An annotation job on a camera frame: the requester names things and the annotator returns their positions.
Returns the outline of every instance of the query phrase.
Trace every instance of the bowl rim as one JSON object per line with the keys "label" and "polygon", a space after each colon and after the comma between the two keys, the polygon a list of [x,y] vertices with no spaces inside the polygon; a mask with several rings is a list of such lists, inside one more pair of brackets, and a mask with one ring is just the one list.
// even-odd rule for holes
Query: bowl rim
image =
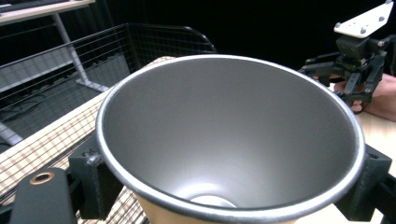
{"label": "bowl rim", "polygon": [[[192,203],[190,201],[180,199],[176,196],[170,195],[159,189],[155,189],[144,181],[131,175],[122,165],[116,160],[114,155],[111,153],[105,139],[105,127],[104,121],[106,120],[106,109],[111,103],[113,98],[116,97],[117,93],[125,86],[127,83],[132,81],[138,76],[142,76],[147,71],[156,69],[160,66],[164,66],[171,63],[184,62],[188,60],[199,60],[199,59],[232,59],[247,61],[252,63],[262,63],[266,65],[273,66],[275,68],[284,70],[286,72],[292,73],[297,77],[303,78],[318,88],[327,92],[330,97],[340,106],[342,111],[346,114],[347,120],[350,122],[352,131],[356,136],[356,142],[354,144],[355,152],[353,155],[352,164],[350,164],[349,169],[346,171],[346,175],[335,185],[330,186],[328,190],[323,193],[314,196],[303,202],[294,203],[286,206],[278,207],[264,207],[264,208],[222,208],[210,205]],[[127,78],[123,79],[119,84],[117,84],[107,95],[105,100],[102,102],[97,118],[96,118],[96,140],[99,145],[101,154],[103,155],[106,165],[109,167],[111,172],[117,177],[117,179],[124,184],[126,187],[131,189],[137,195],[143,197],[151,203],[155,203],[162,208],[176,212],[181,215],[188,217],[195,217],[203,220],[210,220],[215,222],[243,222],[243,223],[255,223],[255,222],[282,222],[293,220],[298,217],[303,217],[309,215],[325,206],[336,202],[342,196],[344,196],[347,191],[352,188],[353,184],[359,177],[362,169],[365,146],[364,137],[360,124],[358,123],[355,115],[347,107],[347,105],[330,90],[328,90],[323,85],[317,83],[310,77],[298,73],[283,65],[277,63],[270,63],[264,60],[253,59],[244,56],[234,56],[225,54],[207,54],[207,55],[193,55],[179,57],[175,59],[170,59],[164,62],[155,63],[151,66],[144,67],[134,73],[132,73]]]}

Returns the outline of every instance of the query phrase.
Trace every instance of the white mounting plate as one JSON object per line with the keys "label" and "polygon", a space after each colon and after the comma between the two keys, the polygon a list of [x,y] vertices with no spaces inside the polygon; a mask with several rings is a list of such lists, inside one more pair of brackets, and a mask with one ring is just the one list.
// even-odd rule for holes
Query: white mounting plate
{"label": "white mounting plate", "polygon": [[334,27],[334,31],[357,38],[367,37],[387,23],[392,7],[393,2],[389,1],[349,21],[337,23]]}

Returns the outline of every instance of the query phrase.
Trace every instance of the person's arm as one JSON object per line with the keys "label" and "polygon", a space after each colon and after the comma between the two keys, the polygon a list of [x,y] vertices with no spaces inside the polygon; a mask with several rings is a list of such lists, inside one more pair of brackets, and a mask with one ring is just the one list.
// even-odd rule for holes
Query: person's arm
{"label": "person's arm", "polygon": [[[342,92],[346,84],[346,82],[337,83],[334,85],[334,90]],[[361,102],[355,102],[351,109],[360,111]],[[382,76],[373,93],[373,101],[364,108],[364,111],[396,122],[396,77],[387,74]]]}

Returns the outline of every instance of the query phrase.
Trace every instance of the metal bowl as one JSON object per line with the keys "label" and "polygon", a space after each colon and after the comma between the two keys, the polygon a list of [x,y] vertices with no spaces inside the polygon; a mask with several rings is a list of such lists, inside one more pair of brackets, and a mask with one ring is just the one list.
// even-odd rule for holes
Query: metal bowl
{"label": "metal bowl", "polygon": [[189,56],[139,70],[110,92],[96,122],[106,164],[153,223],[169,214],[292,220],[342,197],[363,163],[361,128],[337,96],[245,57]]}

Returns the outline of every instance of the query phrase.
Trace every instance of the metal grid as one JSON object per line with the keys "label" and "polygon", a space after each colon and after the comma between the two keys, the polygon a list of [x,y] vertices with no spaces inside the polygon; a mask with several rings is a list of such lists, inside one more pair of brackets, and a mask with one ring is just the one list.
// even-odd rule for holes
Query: metal grid
{"label": "metal grid", "polygon": [[[169,57],[216,52],[189,27],[127,23],[0,66],[1,206],[13,202],[26,175],[68,167],[67,157],[94,130],[107,90],[120,80]],[[124,189],[106,222],[143,217]]]}

